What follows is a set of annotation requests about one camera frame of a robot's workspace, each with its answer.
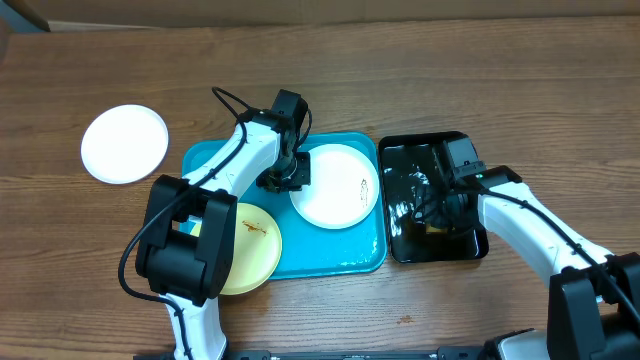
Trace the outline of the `green yellow sponge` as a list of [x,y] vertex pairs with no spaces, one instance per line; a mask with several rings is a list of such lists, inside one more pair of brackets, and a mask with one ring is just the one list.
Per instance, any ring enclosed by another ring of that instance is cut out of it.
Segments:
[[425,232],[427,234],[446,234],[448,232],[448,228],[447,227],[445,227],[445,228],[437,228],[437,227],[434,227],[432,225],[428,225],[426,227]]

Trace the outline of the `white plate with dark stain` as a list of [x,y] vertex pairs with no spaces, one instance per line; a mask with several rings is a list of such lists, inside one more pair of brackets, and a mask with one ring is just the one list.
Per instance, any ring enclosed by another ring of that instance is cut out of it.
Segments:
[[339,230],[364,220],[380,192],[377,170],[361,151],[343,144],[312,148],[309,185],[291,192],[296,211],[309,223]]

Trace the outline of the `white plate with red stain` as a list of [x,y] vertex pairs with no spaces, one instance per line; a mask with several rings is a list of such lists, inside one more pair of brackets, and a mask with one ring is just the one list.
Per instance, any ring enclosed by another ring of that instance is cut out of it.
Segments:
[[97,180],[128,184],[151,174],[168,146],[168,128],[158,113],[142,105],[119,105],[97,116],[86,129],[81,160]]

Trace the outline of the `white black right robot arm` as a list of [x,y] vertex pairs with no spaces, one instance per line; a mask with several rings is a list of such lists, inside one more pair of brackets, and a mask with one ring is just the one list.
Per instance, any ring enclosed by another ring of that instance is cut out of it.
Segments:
[[447,234],[496,234],[548,288],[546,329],[491,339],[481,358],[638,358],[638,253],[615,255],[581,236],[509,167],[488,168],[466,135],[437,140],[427,159],[432,177],[415,220]]

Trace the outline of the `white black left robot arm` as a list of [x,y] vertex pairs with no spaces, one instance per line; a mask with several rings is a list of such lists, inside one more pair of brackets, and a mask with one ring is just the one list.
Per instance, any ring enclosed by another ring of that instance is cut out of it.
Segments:
[[212,158],[182,178],[153,183],[143,226],[118,267],[126,293],[166,306],[172,359],[225,353],[218,297],[232,267],[239,199],[251,185],[281,193],[311,181],[310,156],[299,148],[312,113],[299,94],[280,90],[270,108],[246,106],[234,118],[234,134]]

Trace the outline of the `black plastic tray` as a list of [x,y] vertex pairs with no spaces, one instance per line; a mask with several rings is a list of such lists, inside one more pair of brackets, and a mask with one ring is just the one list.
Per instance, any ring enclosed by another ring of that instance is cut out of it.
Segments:
[[378,152],[387,239],[396,262],[479,260],[488,254],[487,233],[480,225],[464,233],[427,234],[424,225],[411,219],[419,188],[454,189],[465,166],[484,168],[466,134],[388,136]]

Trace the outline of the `yellow plate with stain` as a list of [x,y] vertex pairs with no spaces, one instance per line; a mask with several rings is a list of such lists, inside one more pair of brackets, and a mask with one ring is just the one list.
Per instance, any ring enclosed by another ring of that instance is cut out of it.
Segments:
[[239,203],[234,254],[221,295],[240,295],[264,284],[282,254],[282,235],[276,221],[263,209]]

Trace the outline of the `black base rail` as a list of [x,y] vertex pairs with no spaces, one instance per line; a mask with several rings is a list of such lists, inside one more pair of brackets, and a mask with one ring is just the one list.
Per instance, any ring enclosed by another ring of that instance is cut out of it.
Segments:
[[288,352],[267,350],[226,350],[222,360],[498,360],[483,346],[441,346],[437,350]]

